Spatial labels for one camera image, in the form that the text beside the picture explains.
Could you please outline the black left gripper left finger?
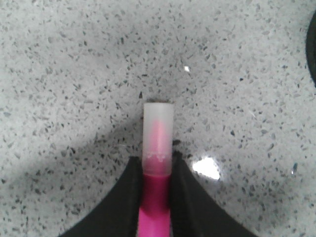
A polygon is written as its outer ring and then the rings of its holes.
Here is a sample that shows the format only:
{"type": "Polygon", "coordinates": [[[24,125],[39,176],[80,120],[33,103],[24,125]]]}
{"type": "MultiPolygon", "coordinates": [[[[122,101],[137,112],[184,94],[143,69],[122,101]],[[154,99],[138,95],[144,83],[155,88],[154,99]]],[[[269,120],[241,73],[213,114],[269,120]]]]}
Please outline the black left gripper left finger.
{"type": "Polygon", "coordinates": [[[106,197],[63,237],[134,237],[138,228],[142,195],[142,166],[130,157],[127,166],[106,197]]]}

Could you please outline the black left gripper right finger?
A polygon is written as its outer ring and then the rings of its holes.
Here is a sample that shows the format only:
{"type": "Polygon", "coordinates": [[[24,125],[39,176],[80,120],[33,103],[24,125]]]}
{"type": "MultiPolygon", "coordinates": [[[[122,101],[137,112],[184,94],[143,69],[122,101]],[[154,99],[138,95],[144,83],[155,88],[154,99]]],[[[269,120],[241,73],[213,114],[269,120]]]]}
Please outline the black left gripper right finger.
{"type": "Polygon", "coordinates": [[[174,237],[254,237],[208,195],[181,152],[173,153],[170,214],[174,237]]]}

